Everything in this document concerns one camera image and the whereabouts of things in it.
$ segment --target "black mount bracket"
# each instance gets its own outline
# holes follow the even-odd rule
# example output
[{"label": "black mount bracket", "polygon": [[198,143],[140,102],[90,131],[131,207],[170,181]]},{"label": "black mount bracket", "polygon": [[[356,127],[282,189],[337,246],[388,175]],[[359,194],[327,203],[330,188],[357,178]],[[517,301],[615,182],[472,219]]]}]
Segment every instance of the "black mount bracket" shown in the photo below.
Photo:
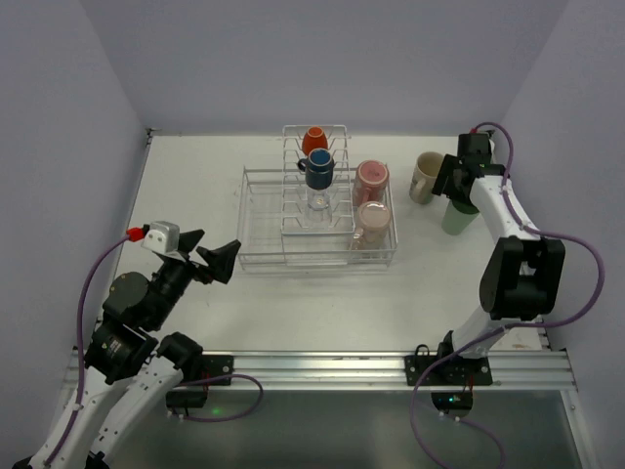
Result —
[{"label": "black mount bracket", "polygon": [[[185,381],[216,378],[234,373],[232,355],[200,355],[193,364],[192,374],[185,373]],[[229,386],[231,379],[223,379],[210,386]],[[208,389],[202,387],[173,390],[165,396],[169,408],[202,408],[208,400]]]},{"label": "black mount bracket", "polygon": [[[447,332],[445,338],[438,344],[436,355],[420,354],[419,349],[414,355],[403,358],[404,371],[406,373],[406,383],[408,386],[417,384],[419,376],[432,363],[446,357],[453,352],[451,347],[451,331]],[[490,386],[492,375],[490,374],[490,364],[488,358],[464,359],[455,357],[448,362],[439,365],[426,376],[425,386],[465,386],[473,378],[474,386]]]}]

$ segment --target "orange mug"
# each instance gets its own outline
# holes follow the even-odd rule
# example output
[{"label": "orange mug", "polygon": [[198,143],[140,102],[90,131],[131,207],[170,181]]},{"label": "orange mug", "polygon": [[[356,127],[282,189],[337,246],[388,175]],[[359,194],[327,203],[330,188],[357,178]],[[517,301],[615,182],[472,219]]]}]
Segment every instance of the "orange mug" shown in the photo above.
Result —
[{"label": "orange mug", "polygon": [[328,149],[328,139],[321,127],[311,127],[302,141],[302,151],[308,156],[314,149]]},{"label": "orange mug", "polygon": [[375,159],[362,161],[355,170],[352,204],[359,207],[369,201],[381,202],[388,183],[389,169],[386,164]]}]

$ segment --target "cup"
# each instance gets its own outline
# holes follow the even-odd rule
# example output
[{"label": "cup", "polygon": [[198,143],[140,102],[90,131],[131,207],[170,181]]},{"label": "cup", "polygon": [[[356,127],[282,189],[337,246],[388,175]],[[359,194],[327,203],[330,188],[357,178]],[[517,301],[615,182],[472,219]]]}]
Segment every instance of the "cup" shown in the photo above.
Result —
[{"label": "cup", "polygon": [[391,210],[382,202],[364,202],[358,207],[352,249],[379,249],[391,225]]},{"label": "cup", "polygon": [[309,228],[326,228],[332,223],[332,209],[330,208],[330,194],[328,189],[317,191],[306,188],[306,218],[310,222]]},{"label": "cup", "polygon": [[437,180],[442,160],[442,154],[435,151],[426,151],[419,155],[410,184],[410,198],[412,200],[421,204],[432,201],[432,188]]},{"label": "cup", "polygon": [[314,149],[308,158],[297,162],[300,171],[306,174],[306,185],[317,191],[328,189],[334,175],[334,159],[327,149]]},{"label": "cup", "polygon": [[321,127],[311,127],[302,141],[302,152],[309,156],[314,149],[328,149],[328,139]]},{"label": "cup", "polygon": [[448,235],[456,236],[463,232],[477,218],[478,214],[479,210],[473,205],[449,200],[440,225]]},{"label": "cup", "polygon": [[384,163],[375,159],[362,161],[355,171],[352,204],[358,207],[371,200],[381,202],[388,183],[389,169]]}]

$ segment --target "mug handle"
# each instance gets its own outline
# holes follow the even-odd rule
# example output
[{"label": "mug handle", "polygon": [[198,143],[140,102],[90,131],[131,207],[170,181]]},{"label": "mug handle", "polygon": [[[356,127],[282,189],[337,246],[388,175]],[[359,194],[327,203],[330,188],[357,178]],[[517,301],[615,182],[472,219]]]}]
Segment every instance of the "mug handle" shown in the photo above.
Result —
[{"label": "mug handle", "polygon": [[365,189],[364,194],[362,195],[362,202],[360,204],[368,202],[370,196],[371,196],[371,189],[370,188]]},{"label": "mug handle", "polygon": [[412,199],[417,203],[424,203],[428,196],[426,188],[426,180],[420,179],[417,181],[417,185],[414,187],[414,191],[412,192]]}]

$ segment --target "green cup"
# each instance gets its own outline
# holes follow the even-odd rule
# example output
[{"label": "green cup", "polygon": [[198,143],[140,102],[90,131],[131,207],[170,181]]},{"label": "green cup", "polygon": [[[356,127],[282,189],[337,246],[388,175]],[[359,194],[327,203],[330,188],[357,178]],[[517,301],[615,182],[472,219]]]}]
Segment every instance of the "green cup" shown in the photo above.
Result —
[{"label": "green cup", "polygon": [[466,203],[449,200],[445,215],[440,224],[442,230],[448,235],[459,235],[473,222],[479,215],[479,210]]}]

